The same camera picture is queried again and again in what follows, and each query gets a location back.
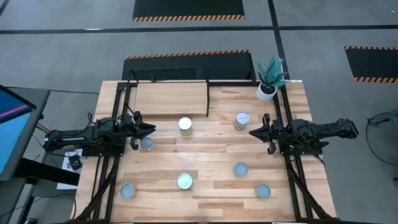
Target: wooden tabletop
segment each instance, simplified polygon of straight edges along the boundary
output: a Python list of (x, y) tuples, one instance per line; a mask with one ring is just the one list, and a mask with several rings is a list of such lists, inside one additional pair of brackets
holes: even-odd
[[(116, 85), (117, 81), (103, 82), (96, 119), (111, 116)], [(293, 119), (311, 120), (303, 83), (288, 83), (286, 88)], [(129, 106), (133, 109), (135, 96), (136, 88), (132, 88)], [(284, 112), (282, 97), (279, 99)], [(244, 131), (237, 131), (233, 123), (242, 111), (250, 115), (250, 123)], [(209, 117), (191, 116), (193, 132), (190, 136), (180, 134), (179, 116), (144, 116), (145, 122), (156, 125), (156, 132), (149, 136), (154, 139), (155, 148), (133, 151), (126, 145), (120, 159), (111, 221), (295, 220), (284, 158), (278, 152), (268, 155), (268, 145), (248, 134), (262, 126), (264, 113), (276, 119), (274, 102), (259, 101), (256, 87), (214, 86), (210, 87)], [(313, 156), (302, 156), (302, 160), (309, 191), (326, 212), (335, 216), (322, 163)], [(91, 157), (83, 165), (76, 193), (77, 214), (91, 199), (96, 162), (97, 158)], [(235, 177), (233, 167), (237, 162), (248, 165), (247, 176)], [(182, 172), (193, 177), (190, 190), (178, 188), (177, 177)], [(138, 188), (136, 197), (122, 198), (120, 189), (126, 183)], [(269, 199), (256, 197), (254, 189), (259, 184), (271, 188)], [(305, 216), (302, 194), (299, 189), (297, 192), (302, 216)], [(105, 193), (100, 217), (104, 216), (107, 197)]]

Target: small round container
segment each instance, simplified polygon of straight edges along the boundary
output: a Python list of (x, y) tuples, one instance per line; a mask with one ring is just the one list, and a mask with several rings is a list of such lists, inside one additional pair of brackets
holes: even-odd
[(124, 184), (120, 189), (120, 193), (124, 198), (133, 198), (137, 194), (137, 189), (134, 184)]
[(182, 173), (177, 179), (177, 184), (181, 189), (187, 190), (192, 186), (193, 180), (190, 174)]
[(234, 166), (234, 175), (236, 177), (244, 177), (248, 174), (248, 167), (243, 162), (239, 162)]
[(147, 149), (147, 150), (152, 150), (155, 147), (155, 142), (151, 138), (144, 138), (141, 141), (141, 148)]
[(238, 113), (238, 115), (236, 115), (234, 127), (236, 130), (242, 131), (245, 129), (249, 121), (250, 121), (250, 116), (247, 113), (240, 112)]
[(184, 136), (188, 136), (192, 133), (192, 120), (187, 118), (187, 117), (183, 117), (180, 119), (180, 121), (178, 122), (178, 126), (180, 127), (180, 133)]
[(266, 184), (260, 184), (256, 187), (256, 195), (257, 198), (263, 199), (263, 198), (269, 198), (271, 194), (271, 190)]

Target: concrete floor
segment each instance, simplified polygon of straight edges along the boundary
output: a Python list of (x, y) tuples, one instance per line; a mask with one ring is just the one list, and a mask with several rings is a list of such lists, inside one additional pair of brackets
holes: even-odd
[[(396, 0), (274, 0), (280, 26), (398, 24)], [(134, 0), (10, 0), (0, 16), (0, 30), (89, 29), (191, 26), (271, 26), (266, 0), (243, 0), (244, 21), (131, 22)], [(398, 86), (356, 83), (345, 45), (398, 47), (398, 30), (312, 30), (281, 32), (291, 79), (302, 79), (314, 122), (352, 119), (360, 132), (349, 141), (332, 139), (324, 150), (326, 172), (338, 216), (343, 220), (396, 223), (398, 168), (369, 151), (366, 119), (398, 106)], [(278, 56), (273, 31), (213, 31), (120, 34), (0, 35), (0, 82), (6, 86), (99, 91), (103, 80), (119, 80), (128, 55), (249, 49), (253, 62)], [(77, 129), (94, 113), (97, 96), (51, 93), (42, 124)], [(382, 157), (398, 163), (391, 127), (369, 130)], [(35, 141), (26, 157), (43, 154)], [(43, 199), (30, 217), (39, 223), (68, 219), (72, 200)]]

